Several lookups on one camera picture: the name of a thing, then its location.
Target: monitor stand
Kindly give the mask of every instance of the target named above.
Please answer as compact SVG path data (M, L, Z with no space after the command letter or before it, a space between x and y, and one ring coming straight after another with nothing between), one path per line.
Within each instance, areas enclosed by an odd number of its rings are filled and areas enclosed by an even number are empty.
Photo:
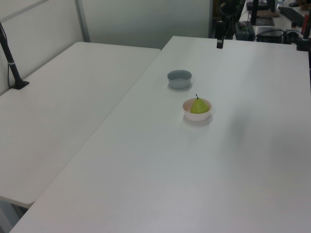
M270 16L259 16L256 17L256 22L253 26L274 26L273 18Z

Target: tabletop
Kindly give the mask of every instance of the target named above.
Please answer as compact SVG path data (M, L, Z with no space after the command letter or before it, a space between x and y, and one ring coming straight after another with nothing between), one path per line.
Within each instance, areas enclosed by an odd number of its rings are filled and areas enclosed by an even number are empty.
M11 232L309 232L310 96L294 45L174 36Z
M288 4L293 2L294 0L285 0L283 2L280 2L278 3L278 7L281 6L281 7L288 7ZM246 9L246 3L248 2L248 0L246 0L245 2L245 5L244 5L244 8L242 10L242 14L241 15L241 18L239 21L250 21L251 20L251 15L249 15L248 17L248 11ZM302 16L305 16L305 15L308 15L309 14L309 11L306 11L306 10L301 10L300 7L292 7L295 11L299 12ZM280 13L280 11L277 9L276 10L277 13L280 14L280 17L274 17L273 18L273 21L274 21L274 26L253 26L253 29L255 31L255 34L257 34L257 31L258 31L258 28L259 27L275 27L275 28L281 28L282 30L291 30L291 25L292 25L292 22L286 18L283 14ZM298 30L301 32L301 27L296 27L295 30Z
M29 208L160 50L79 42L0 97L0 199Z

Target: white bowl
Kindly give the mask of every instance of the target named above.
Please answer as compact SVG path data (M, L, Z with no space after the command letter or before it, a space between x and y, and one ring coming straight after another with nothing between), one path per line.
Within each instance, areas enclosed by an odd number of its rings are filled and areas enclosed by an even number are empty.
M183 109L184 109L186 118L192 121L202 121L202 120L207 119L210 114L210 110L212 109L212 104L208 100L202 99L205 103L207 103L209 110L206 113L200 113L200 114L191 113L190 109L195 100L196 98L193 98L193 99L190 99L184 102Z
M171 71L167 78L169 79L170 86L175 89L183 89L190 86L192 74L187 70L174 70Z

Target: wall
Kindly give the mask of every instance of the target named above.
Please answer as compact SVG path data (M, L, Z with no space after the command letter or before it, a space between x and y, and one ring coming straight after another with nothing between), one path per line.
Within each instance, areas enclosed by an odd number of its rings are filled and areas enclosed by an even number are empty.
M78 0L91 42L162 49L173 35L208 37L212 0Z
M75 0L48 0L1 23L22 79L83 41ZM0 49L0 95L7 90L7 62Z

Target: pear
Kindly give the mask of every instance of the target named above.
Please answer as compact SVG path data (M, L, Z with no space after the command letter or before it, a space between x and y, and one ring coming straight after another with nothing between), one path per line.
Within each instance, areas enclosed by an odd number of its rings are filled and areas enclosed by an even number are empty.
M195 114L206 113L209 110L208 105L198 95L196 97L197 99L193 102L190 112Z

